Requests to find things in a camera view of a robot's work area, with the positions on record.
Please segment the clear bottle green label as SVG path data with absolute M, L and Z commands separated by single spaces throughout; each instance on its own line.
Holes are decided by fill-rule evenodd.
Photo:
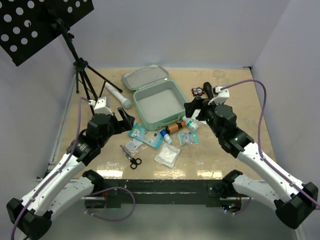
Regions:
M 199 130 L 199 125 L 192 120 L 191 118 L 188 118 L 186 116 L 182 117 L 183 122 L 185 123 L 185 125 L 192 131 L 192 132 L 197 132 Z

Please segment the brown medicine bottle orange cap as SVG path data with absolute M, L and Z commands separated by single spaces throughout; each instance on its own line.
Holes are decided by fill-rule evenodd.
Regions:
M 170 135 L 170 134 L 178 132 L 180 129 L 184 128 L 185 126 L 186 126 L 185 122 L 180 121 L 180 122 L 175 122 L 171 125 L 166 126 L 165 130 Z

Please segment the mint green medicine case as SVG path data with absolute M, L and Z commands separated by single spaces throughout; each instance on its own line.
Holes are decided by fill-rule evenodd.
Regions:
M 129 90 L 134 91 L 133 102 L 148 130 L 166 127 L 185 116 L 187 99 L 162 66 L 152 64 L 125 73 L 122 81 Z

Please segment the blue plaster packet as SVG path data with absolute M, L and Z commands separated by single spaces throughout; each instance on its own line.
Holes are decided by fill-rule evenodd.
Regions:
M 134 139 L 137 139 L 154 149 L 158 149 L 164 138 L 158 131 L 148 130 L 144 125 L 136 123 L 128 135 Z

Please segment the blue label bandage roll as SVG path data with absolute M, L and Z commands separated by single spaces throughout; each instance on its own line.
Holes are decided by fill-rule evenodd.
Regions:
M 165 129 L 162 129 L 160 131 L 160 134 L 167 144 L 171 145 L 173 143 L 172 138 L 170 137 L 170 135 L 167 133 L 167 131 Z

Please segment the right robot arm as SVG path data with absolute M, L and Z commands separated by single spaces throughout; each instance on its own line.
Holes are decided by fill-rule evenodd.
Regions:
M 221 148 L 266 182 L 263 185 L 233 170 L 223 179 L 222 189 L 227 196 L 239 193 L 254 198 L 272 209 L 291 229 L 297 229 L 316 209 L 318 187 L 295 178 L 266 155 L 253 138 L 237 126 L 237 116 L 231 106 L 210 104 L 208 99 L 197 96 L 192 102 L 185 103 L 184 108 L 188 118 L 199 110 L 197 119 L 206 121 Z

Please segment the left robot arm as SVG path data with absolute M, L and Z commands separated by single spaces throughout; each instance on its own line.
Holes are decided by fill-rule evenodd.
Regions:
M 135 118 L 119 107 L 122 119 L 114 113 L 95 113 L 83 130 L 78 129 L 61 161 L 28 194 L 21 199 L 12 198 L 6 205 L 13 223 L 11 238 L 19 229 L 30 240 L 39 240 L 50 229 L 53 219 L 82 197 L 99 196 L 104 190 L 104 178 L 87 170 L 68 189 L 67 183 L 96 158 L 113 136 L 132 130 Z

